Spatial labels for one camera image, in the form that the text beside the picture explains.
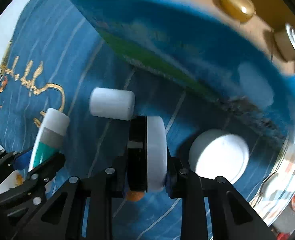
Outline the white round jar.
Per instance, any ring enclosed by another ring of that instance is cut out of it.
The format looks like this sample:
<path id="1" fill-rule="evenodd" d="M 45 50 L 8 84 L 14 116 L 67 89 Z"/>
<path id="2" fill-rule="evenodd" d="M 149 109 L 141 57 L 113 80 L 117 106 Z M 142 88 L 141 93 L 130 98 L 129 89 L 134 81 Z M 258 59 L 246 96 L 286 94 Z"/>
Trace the white round jar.
<path id="1" fill-rule="evenodd" d="M 215 179 L 222 176 L 231 184 L 243 175 L 249 161 L 249 147 L 236 134 L 219 129 L 201 133 L 189 151 L 190 169 L 200 177 Z"/>

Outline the small white cylinder cap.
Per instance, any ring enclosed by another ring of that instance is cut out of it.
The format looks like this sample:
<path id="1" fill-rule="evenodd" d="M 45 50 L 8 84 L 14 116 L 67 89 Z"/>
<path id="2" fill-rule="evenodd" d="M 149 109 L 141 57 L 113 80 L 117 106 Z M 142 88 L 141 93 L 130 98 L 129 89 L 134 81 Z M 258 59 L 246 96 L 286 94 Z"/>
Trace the small white cylinder cap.
<path id="1" fill-rule="evenodd" d="M 97 87 L 92 90 L 89 109 L 93 116 L 129 121 L 134 113 L 132 91 Z"/>

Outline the cardboard box with blue print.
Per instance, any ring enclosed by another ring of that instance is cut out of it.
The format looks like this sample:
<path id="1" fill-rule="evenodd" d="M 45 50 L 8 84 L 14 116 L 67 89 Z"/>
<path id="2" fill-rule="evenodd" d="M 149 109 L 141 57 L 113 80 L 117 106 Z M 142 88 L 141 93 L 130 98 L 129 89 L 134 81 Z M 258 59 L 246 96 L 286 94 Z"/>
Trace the cardboard box with blue print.
<path id="1" fill-rule="evenodd" d="M 204 8 L 180 0 L 71 0 L 129 63 L 295 136 L 295 79 Z"/>

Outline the white spray bottle teal label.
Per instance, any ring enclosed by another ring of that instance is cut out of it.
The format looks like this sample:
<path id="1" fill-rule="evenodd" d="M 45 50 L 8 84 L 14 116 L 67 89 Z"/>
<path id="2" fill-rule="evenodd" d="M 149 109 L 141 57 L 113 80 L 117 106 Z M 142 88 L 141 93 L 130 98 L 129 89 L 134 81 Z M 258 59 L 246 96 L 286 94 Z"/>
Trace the white spray bottle teal label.
<path id="1" fill-rule="evenodd" d="M 69 123 L 70 118 L 64 113 L 53 108 L 47 109 L 36 136 L 28 171 L 60 151 Z"/>

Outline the brown oval pebble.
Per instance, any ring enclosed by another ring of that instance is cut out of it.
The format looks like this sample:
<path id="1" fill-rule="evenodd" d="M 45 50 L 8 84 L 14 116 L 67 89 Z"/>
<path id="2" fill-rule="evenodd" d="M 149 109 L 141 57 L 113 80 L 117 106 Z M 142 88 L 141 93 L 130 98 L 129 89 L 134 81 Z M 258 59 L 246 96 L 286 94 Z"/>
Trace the brown oval pebble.
<path id="1" fill-rule="evenodd" d="M 126 200 L 130 202 L 138 202 L 140 201 L 145 195 L 145 192 L 142 191 L 128 191 L 126 193 Z"/>

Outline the plaid checked blanket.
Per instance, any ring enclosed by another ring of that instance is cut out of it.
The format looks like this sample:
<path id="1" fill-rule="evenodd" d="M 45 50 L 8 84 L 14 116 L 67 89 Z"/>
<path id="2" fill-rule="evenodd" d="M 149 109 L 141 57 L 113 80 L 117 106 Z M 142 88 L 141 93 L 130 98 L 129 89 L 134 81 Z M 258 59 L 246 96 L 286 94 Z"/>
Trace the plaid checked blanket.
<path id="1" fill-rule="evenodd" d="M 280 216 L 295 194 L 295 127 L 288 133 L 270 174 L 249 201 L 268 225 Z"/>

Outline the silver round tin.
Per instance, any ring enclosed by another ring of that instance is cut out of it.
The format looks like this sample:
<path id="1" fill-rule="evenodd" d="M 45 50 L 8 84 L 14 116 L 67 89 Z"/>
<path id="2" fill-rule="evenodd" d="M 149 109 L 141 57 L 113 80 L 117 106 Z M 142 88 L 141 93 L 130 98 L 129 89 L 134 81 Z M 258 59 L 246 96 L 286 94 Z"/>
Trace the silver round tin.
<path id="1" fill-rule="evenodd" d="M 286 23 L 285 26 L 274 33 L 276 46 L 285 61 L 295 60 L 295 29 Z"/>

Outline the black jar with white lid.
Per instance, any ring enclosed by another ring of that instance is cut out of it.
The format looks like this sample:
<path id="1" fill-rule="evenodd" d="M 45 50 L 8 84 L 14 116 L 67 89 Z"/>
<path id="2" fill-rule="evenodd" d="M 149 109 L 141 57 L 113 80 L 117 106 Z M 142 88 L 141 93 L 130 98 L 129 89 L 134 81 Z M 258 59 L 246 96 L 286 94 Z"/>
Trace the black jar with white lid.
<path id="1" fill-rule="evenodd" d="M 124 157 L 131 191 L 163 190 L 167 173 L 167 143 L 160 116 L 137 116 L 130 121 Z"/>

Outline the white earbuds case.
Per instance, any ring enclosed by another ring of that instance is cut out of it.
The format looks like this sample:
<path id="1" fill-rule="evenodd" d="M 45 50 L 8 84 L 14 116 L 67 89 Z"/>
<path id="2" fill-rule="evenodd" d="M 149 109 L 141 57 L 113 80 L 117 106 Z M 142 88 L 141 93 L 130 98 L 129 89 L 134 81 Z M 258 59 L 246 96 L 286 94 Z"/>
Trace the white earbuds case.
<path id="1" fill-rule="evenodd" d="M 271 175 L 261 187 L 261 196 L 263 200 L 269 200 L 275 191 L 278 191 L 282 185 L 282 175 L 275 173 Z"/>

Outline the blue striped bed sheet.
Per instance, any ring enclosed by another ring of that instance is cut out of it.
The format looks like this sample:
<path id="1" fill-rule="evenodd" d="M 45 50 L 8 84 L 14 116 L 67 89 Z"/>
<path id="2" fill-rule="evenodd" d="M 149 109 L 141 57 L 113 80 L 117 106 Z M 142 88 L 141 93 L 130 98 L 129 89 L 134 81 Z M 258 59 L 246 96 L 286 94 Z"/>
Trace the blue striped bed sheet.
<path id="1" fill-rule="evenodd" d="M 129 121 L 90 113 L 97 87 L 132 91 L 135 108 Z M 166 133 L 167 156 L 190 169 L 189 151 L 203 132 L 219 129 L 242 137 L 249 161 L 233 185 L 248 201 L 271 172 L 288 135 L 269 134 L 265 126 L 243 118 L 222 101 L 210 101 L 187 87 L 135 66 L 118 55 L 71 0 L 31 0 L 23 10 L 0 66 L 0 144 L 6 152 L 28 151 L 24 168 L 0 185 L 15 186 L 28 171 L 36 136 L 47 109 L 70 118 L 59 152 L 65 163 L 46 185 L 51 198 L 70 177 L 86 179 L 124 157 L 130 121 L 160 116 Z M 181 239 L 182 203 L 165 189 L 145 192 L 138 202 L 112 199 L 112 239 Z M 0 220 L 0 239 L 15 239 L 28 220 Z"/>

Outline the gold round tin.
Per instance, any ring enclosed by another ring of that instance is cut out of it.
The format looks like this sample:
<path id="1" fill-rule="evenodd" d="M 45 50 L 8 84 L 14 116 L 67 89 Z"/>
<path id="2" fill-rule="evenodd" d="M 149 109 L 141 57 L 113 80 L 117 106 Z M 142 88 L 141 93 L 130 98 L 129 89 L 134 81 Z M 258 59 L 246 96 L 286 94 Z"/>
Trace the gold round tin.
<path id="1" fill-rule="evenodd" d="M 220 0 L 224 11 L 241 23 L 248 22 L 256 15 L 256 7 L 251 0 Z"/>

